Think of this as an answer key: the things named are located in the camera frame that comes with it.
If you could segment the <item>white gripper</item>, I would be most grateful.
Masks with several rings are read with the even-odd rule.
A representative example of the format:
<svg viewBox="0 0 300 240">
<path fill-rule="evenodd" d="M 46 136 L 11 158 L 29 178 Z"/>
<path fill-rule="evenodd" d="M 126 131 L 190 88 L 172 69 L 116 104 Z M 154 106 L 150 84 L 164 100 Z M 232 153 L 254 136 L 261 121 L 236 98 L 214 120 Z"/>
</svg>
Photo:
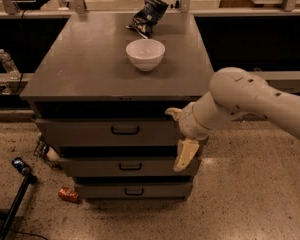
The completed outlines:
<svg viewBox="0 0 300 240">
<path fill-rule="evenodd" d="M 210 134 L 210 131 L 196 120 L 193 108 L 194 103 L 190 102 L 182 110 L 175 107 L 165 110 L 166 115 L 178 121 L 180 132 L 186 137 L 178 141 L 177 157 L 173 167 L 176 172 L 183 171 L 191 163 L 199 149 L 198 141 L 206 139 Z"/>
</svg>

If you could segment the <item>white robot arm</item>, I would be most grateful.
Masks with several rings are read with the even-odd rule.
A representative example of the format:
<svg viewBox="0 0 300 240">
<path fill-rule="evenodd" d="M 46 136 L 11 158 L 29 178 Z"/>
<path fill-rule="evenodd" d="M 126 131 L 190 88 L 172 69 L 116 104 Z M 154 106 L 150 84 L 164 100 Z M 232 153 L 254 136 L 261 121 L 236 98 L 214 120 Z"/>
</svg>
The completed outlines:
<svg viewBox="0 0 300 240">
<path fill-rule="evenodd" d="M 213 74 L 208 92 L 184 108 L 165 111 L 184 136 L 178 142 L 174 170 L 184 170 L 217 126 L 246 114 L 258 115 L 300 140 L 300 96 L 271 87 L 261 77 L 236 67 Z"/>
</svg>

